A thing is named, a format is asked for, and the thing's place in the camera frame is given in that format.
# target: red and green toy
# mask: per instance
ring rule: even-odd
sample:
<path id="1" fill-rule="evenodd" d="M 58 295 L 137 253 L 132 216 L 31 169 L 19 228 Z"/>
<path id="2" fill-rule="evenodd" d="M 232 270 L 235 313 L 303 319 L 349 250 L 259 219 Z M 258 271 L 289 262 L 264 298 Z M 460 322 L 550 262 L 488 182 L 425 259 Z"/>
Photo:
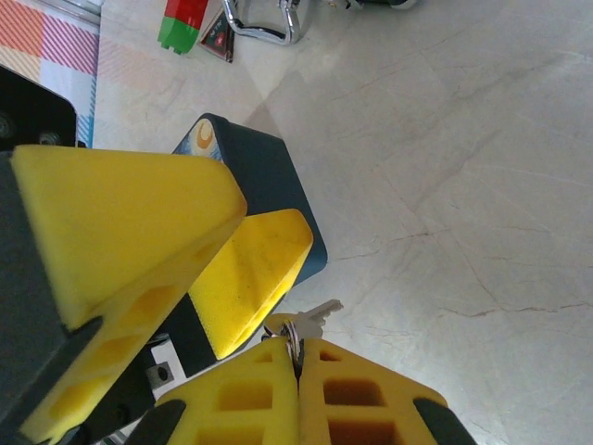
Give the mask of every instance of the red and green toy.
<path id="1" fill-rule="evenodd" d="M 168 0 L 158 33 L 160 45 L 176 54 L 188 53 L 196 44 L 207 5 L 208 0 Z"/>

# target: black rubber part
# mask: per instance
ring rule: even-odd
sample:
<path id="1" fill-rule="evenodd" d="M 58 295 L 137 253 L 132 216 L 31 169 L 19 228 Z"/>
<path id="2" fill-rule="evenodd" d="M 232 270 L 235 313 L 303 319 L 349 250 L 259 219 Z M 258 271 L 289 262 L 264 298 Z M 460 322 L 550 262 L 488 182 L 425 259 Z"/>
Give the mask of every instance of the black rubber part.
<path id="1" fill-rule="evenodd" d="M 185 411 L 183 400 L 170 400 L 150 410 L 126 440 L 126 445 L 167 445 Z"/>
<path id="2" fill-rule="evenodd" d="M 82 424 L 88 437 L 84 445 L 113 434 L 155 405 L 146 377 L 146 369 L 153 365 L 150 349 L 143 348 Z"/>
<path id="3" fill-rule="evenodd" d="M 61 146 L 76 145 L 76 111 L 64 97 L 0 65 L 0 114 L 7 116 L 9 137 L 0 137 L 0 151 L 22 144 L 40 144 L 40 135 L 54 134 Z"/>
<path id="4" fill-rule="evenodd" d="M 457 415 L 446 406 L 428 399 L 416 399 L 414 405 L 438 445 L 476 445 Z"/>
<path id="5" fill-rule="evenodd" d="M 157 333 L 167 333 L 187 377 L 216 363 L 191 297 L 185 294 Z"/>
<path id="6" fill-rule="evenodd" d="M 9 153 L 0 154 L 0 443 L 12 440 L 101 326 L 59 317 Z"/>

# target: red plastic piece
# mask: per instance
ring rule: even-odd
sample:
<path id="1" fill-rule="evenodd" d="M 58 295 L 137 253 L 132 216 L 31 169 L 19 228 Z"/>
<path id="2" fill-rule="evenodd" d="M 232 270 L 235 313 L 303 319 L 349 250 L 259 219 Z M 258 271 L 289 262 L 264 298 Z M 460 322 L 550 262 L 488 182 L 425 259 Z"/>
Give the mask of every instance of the red plastic piece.
<path id="1" fill-rule="evenodd" d="M 171 17 L 200 29 L 208 0 L 168 0 L 165 17 Z"/>

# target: orange logo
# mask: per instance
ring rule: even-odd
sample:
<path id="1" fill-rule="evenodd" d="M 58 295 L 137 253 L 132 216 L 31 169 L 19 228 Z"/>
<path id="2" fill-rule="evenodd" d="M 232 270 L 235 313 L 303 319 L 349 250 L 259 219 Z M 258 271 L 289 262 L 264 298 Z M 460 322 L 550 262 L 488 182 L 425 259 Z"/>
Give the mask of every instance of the orange logo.
<path id="1" fill-rule="evenodd" d="M 210 143 L 212 142 L 212 139 L 214 138 L 214 134 L 213 134 L 214 132 L 212 132 L 212 129 L 210 128 L 210 134 L 208 135 L 208 137 L 204 137 L 202 135 L 202 130 L 204 129 L 204 125 L 206 125 L 206 123 L 202 122 L 199 124 L 199 127 L 197 128 L 197 146 L 206 150 L 208 148 L 208 146 L 210 145 Z"/>

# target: key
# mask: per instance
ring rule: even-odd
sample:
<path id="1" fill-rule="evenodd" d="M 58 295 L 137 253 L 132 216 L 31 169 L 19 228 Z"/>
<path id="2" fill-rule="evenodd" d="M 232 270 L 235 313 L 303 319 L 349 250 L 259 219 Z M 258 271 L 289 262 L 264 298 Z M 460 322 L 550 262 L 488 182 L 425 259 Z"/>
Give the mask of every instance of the key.
<path id="1" fill-rule="evenodd" d="M 327 316 L 343 307 L 339 299 L 330 299 L 306 312 L 273 313 L 264 321 L 263 327 L 267 334 L 265 337 L 279 336 L 283 322 L 292 320 L 300 338 L 321 338 L 323 335 L 322 326 L 325 325 Z"/>

